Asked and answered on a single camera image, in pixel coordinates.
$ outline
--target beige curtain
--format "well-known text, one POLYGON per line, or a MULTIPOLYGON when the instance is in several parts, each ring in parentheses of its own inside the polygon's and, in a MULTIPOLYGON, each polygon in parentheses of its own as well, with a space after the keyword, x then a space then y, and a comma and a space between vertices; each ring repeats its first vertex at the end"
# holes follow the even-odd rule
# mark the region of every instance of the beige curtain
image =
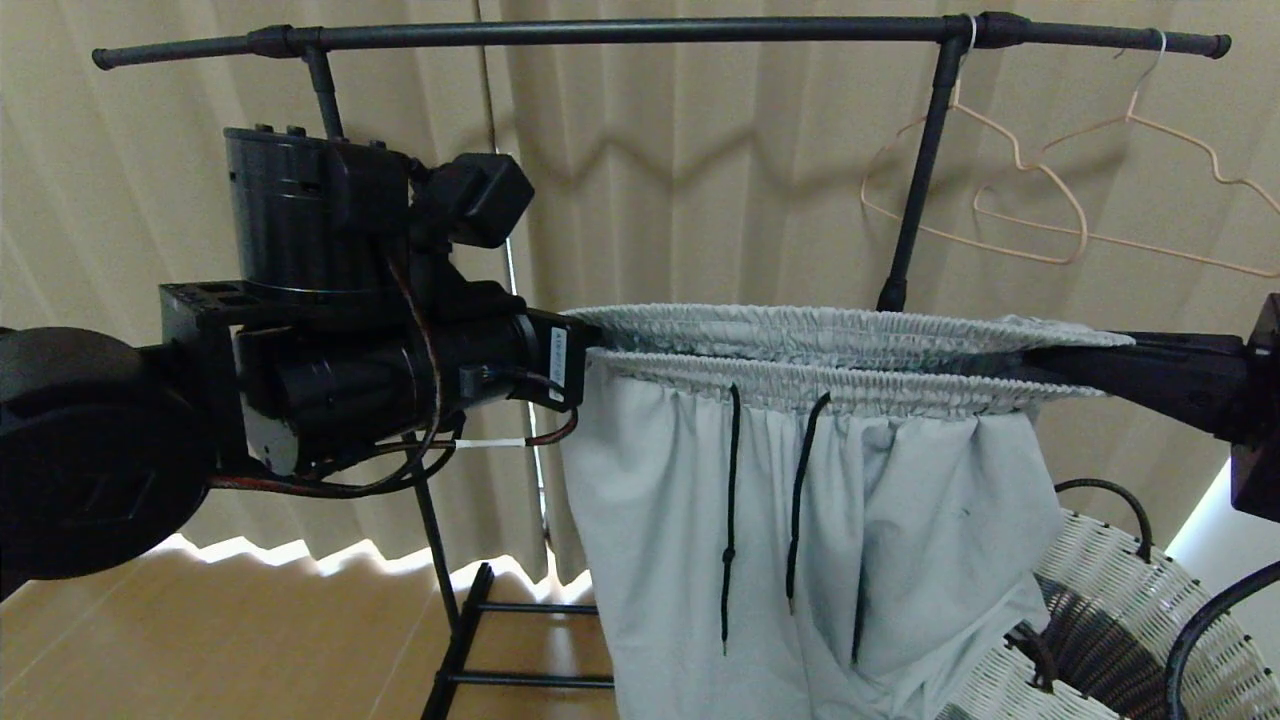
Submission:
MULTIPOLYGON (((157 282, 233 277, 223 126, 319 128, 306 73, 256 58, 101 73, 95 46, 241 33, 260 26, 644 15, 945 14, 1011 10, 1038 20, 1226 32, 1222 60, 1170 55, 1139 111, 1217 147, 1224 172, 1280 192, 1277 29, 1268 0, 1231 4, 960 3, 8 3, 4 5, 4 307, 12 327, 64 323, 131 342, 159 333, 157 282)), ((878 147, 918 117, 936 49, 890 44, 490 47, 337 54, 349 135, 424 160, 495 141, 538 187, 512 242, 516 281, 550 310, 608 302, 756 302, 868 307, 896 223, 865 213, 859 182, 878 147), (492 120, 488 108, 492 106, 492 120)), ((1155 55, 1021 46, 975 53, 964 100, 1025 149, 1124 110, 1155 55)), ((905 196, 918 132, 873 168, 870 193, 905 196)), ((1199 151, 1133 127, 1048 156, 1098 232, 1224 260, 1276 265, 1280 220, 1256 197, 1212 183, 1199 151)), ((1010 164, 1005 141, 947 122, 925 223, 984 242, 1065 254, 1070 238, 983 219, 969 199, 1010 164)), ((998 176, 992 202, 1070 224, 1042 181, 998 176)), ((506 279, 500 254, 463 270, 506 279)), ((1100 328, 1245 333, 1274 281, 1093 243, 1050 266, 920 236, 908 309, 1009 313, 1100 328)), ((541 427, 554 419, 541 418, 541 427)), ((475 436, 524 432, 524 409, 493 407, 475 436)), ((1167 542, 1221 468, 1226 447, 1119 400, 1046 409, 1039 430, 1060 478, 1133 488, 1167 542)), ((544 454, 547 514, 564 577, 585 568, 558 457, 544 454)), ((460 457, 439 478, 451 564, 512 552, 541 573, 531 460, 521 451, 460 457)), ((1133 527, 1102 496, 1065 498, 1133 527)), ((410 497, 326 503, 218 497, 188 528, 197 542, 305 536, 319 555, 370 536, 390 557, 421 544, 410 497)))

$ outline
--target white cable tie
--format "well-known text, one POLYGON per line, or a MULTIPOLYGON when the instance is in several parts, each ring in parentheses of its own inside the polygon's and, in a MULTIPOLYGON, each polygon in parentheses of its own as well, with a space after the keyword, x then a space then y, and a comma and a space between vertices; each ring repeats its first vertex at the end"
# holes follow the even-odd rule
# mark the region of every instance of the white cable tie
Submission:
POLYGON ((468 447, 525 447, 526 442, 522 437, 506 437, 497 439, 456 439, 453 441, 453 447, 458 450, 466 450, 468 447))

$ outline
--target black clothes rack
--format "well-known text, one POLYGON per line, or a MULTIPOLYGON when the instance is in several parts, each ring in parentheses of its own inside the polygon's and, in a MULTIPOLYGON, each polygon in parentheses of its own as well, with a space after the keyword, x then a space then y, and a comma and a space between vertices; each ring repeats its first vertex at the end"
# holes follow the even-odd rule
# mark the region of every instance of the black clothes rack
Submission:
MULTIPOLYGON (((261 55, 301 58, 311 73, 312 88, 320 102, 325 132, 343 136, 328 53, 389 47, 457 47, 489 45, 616 45, 667 42, 794 42, 794 41, 895 41, 936 42, 940 45, 933 72, 933 90, 925 115, 915 168, 902 210, 902 224, 892 265, 877 302, 878 310, 901 311, 906 304, 908 269, 924 201, 942 141, 951 91, 960 60, 973 49, 1010 47, 1028 42, 1083 45, 1222 58, 1231 47, 1226 35, 1192 35, 1151 28, 1123 28, 1062 23, 1038 23, 1012 13, 987 12, 941 18, 828 17, 828 18, 705 18, 705 19, 627 19, 515 23, 406 24, 324 28, 292 26, 265 27, 247 35, 165 42, 114 50, 95 50, 93 61, 106 70, 122 65, 159 63, 189 58, 261 55)), ((435 675, 424 719, 448 715, 461 684, 535 685, 550 688, 612 688, 604 675, 544 675, 492 673, 466 669, 467 653, 485 612, 595 614, 590 606, 489 602, 493 569, 483 564, 460 609, 448 575, 448 562, 440 539, 439 523, 425 482, 416 487, 436 578, 444 597, 452 639, 444 662, 435 675)))

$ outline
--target woven basket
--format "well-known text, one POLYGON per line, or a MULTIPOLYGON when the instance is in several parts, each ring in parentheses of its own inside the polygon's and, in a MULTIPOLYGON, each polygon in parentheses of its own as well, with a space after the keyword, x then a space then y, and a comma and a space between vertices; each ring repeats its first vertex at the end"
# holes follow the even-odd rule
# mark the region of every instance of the woven basket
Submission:
MULTIPOLYGON (((1082 486, 1120 492, 1138 512, 1143 538, 1062 511, 1062 533, 1036 573, 1052 618, 1041 634, 1056 671, 1052 692, 1033 685, 1038 670, 1027 655, 998 647, 938 720, 1166 717, 1165 661, 1210 596, 1151 544, 1146 514, 1130 493, 1096 480, 1059 488, 1082 486)), ((1201 637, 1181 688, 1189 717, 1280 720, 1280 684, 1230 615, 1201 637)))

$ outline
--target white wall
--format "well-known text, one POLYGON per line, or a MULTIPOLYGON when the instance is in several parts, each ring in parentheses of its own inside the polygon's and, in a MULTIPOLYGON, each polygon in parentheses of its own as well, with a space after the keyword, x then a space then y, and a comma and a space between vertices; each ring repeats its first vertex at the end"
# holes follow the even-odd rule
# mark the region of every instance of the white wall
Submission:
MULTIPOLYGON (((1280 523, 1234 510, 1230 493, 1228 464, 1169 544, 1169 555, 1211 593, 1280 559, 1280 523)), ((1280 669, 1280 585, 1258 592, 1231 615, 1253 635, 1267 664, 1280 669)))

